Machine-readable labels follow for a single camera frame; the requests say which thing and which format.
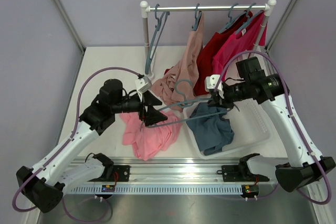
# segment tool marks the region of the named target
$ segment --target clothing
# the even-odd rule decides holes
[[[159,122],[157,125],[179,120],[172,111],[161,113],[165,114],[168,120]],[[140,121],[138,113],[122,113],[120,118],[126,123],[122,144],[131,144],[134,155],[145,161],[153,158],[160,150],[168,149],[171,144],[176,142],[180,133],[181,123],[147,128]]]
[[[178,84],[177,89],[184,92],[188,100],[195,98],[193,88],[198,80],[196,59],[203,47],[204,16],[203,13],[197,30],[189,33],[183,58],[152,86],[153,93],[160,97],[166,105],[184,101],[184,97],[175,91],[175,84],[182,79],[190,80],[193,85],[182,81]],[[171,107],[171,109],[182,111],[179,106]]]
[[[249,17],[253,16],[252,12],[248,13]],[[208,94],[205,91],[205,78],[212,75],[212,60],[218,53],[225,41],[247,20],[246,15],[240,16],[233,25],[223,33],[215,33],[211,40],[206,44],[197,58],[198,80],[194,87],[195,95]]]
[[[211,155],[221,152],[223,146],[230,144],[235,133],[232,131],[230,122],[222,118],[226,115],[226,109],[220,107],[208,107],[206,102],[197,105],[190,118],[223,112],[200,119],[186,121],[188,127],[193,131],[198,148],[204,155]]]
[[[256,41],[263,18],[264,18],[264,12],[260,13],[257,17],[255,17],[251,21],[251,23],[246,28],[246,32],[244,35],[242,35],[242,32],[239,32],[237,35],[236,33],[230,35],[228,40],[224,43],[224,45],[221,47],[221,49],[213,58],[212,74],[221,74],[224,69],[224,66],[237,53],[253,49],[253,43]],[[265,27],[264,33],[261,36],[259,42],[260,46],[265,45],[266,30],[267,26]]]

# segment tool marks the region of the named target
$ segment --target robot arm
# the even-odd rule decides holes
[[[215,74],[206,78],[206,87],[212,92],[212,101],[209,106],[233,108],[234,102],[245,99],[254,99],[269,115],[288,155],[288,163],[274,158],[265,158],[259,154],[251,154],[241,159],[241,167],[247,174],[261,174],[269,178],[276,178],[286,191],[293,191],[302,186],[321,179],[321,172],[317,168],[311,155],[315,155],[325,173],[335,168],[332,157],[323,157],[315,146],[306,129],[298,117],[291,96],[289,101],[295,118],[308,141],[312,152],[308,151],[288,114],[284,88],[277,74],[266,76],[261,69],[258,58],[252,57],[236,63],[239,76],[243,82],[227,85],[221,83],[218,92],[212,92],[219,79]]]
[[[112,176],[113,161],[101,153],[76,168],[66,169],[87,145],[115,121],[115,114],[138,112],[139,119],[146,126],[167,120],[164,114],[153,107],[162,105],[162,102],[148,91],[150,80],[142,76],[135,85],[136,94],[123,96],[122,82],[117,79],[107,80],[91,105],[79,117],[76,133],[71,132],[32,168],[22,166],[17,171],[16,177],[21,187],[33,173],[41,169],[24,186],[22,193],[42,212],[51,211],[63,195],[84,182],[95,178],[104,181]]]

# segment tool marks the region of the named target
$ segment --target white plastic basket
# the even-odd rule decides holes
[[[211,159],[223,157],[229,153],[250,148],[272,139],[273,132],[269,120],[265,117],[267,115],[261,106],[252,99],[236,102],[235,104],[239,107],[240,112],[234,108],[228,112],[227,115],[223,116],[230,120],[231,128],[235,132],[235,136],[232,143],[225,145],[221,152],[207,156],[204,155],[203,152],[200,152],[194,133],[187,126],[191,142],[200,158]],[[193,106],[184,108],[184,118],[189,118],[197,105],[198,103],[194,103]]]

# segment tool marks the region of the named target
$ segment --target metal frame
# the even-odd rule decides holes
[[[277,4],[276,0],[269,0],[267,4],[265,5],[223,5],[223,6],[182,6],[182,7],[151,7],[148,5],[147,1],[141,1],[140,7],[141,7],[141,16],[142,16],[142,21],[143,21],[143,34],[144,34],[144,48],[145,48],[145,59],[149,57],[148,52],[149,52],[149,32],[148,32],[148,13],[154,12],[155,10],[157,12],[189,12],[189,11],[209,11],[209,10],[246,10],[246,9],[251,9],[251,10],[264,10],[264,18],[263,21],[260,25],[260,30],[258,33],[258,36],[256,38],[256,41],[254,42],[253,50],[256,50],[260,39],[263,35],[263,32],[265,30],[268,18],[274,8],[274,6]],[[149,70],[149,76],[151,78],[154,77],[152,70]]]
[[[85,53],[85,46],[83,44],[83,42],[81,41],[78,33],[76,32],[75,28],[74,28],[74,25],[72,24],[67,12],[65,11],[62,3],[60,0],[53,0],[54,4],[55,4],[55,7],[57,8],[57,10],[59,11],[63,21],[64,21],[64,24],[66,25],[66,27],[68,28],[73,40],[75,41],[77,47],[79,48],[79,50],[81,51],[82,53],[82,56],[84,55]]]
[[[270,49],[272,48],[273,44],[275,43],[280,31],[282,30],[284,24],[287,21],[287,18],[289,17],[290,13],[292,12],[293,8],[295,7],[298,0],[290,0],[285,12],[283,13],[282,17],[280,18],[280,21],[278,25],[276,26],[273,34],[271,35],[271,38],[269,39],[267,45],[266,45],[266,52],[269,53]]]

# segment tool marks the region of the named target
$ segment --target pink t-shirt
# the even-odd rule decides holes
[[[242,35],[241,31],[238,34],[234,32],[227,39],[227,41],[222,45],[221,49],[218,51],[218,53],[212,60],[212,67],[213,67],[212,74],[221,74],[224,69],[224,66],[237,53],[253,49],[253,43],[256,41],[263,18],[264,18],[264,12],[260,13],[257,17],[255,17],[251,21],[251,24],[249,24],[249,26],[246,28],[246,32],[244,33],[244,35]],[[266,30],[267,25],[260,39],[259,42],[260,46],[265,45]]]

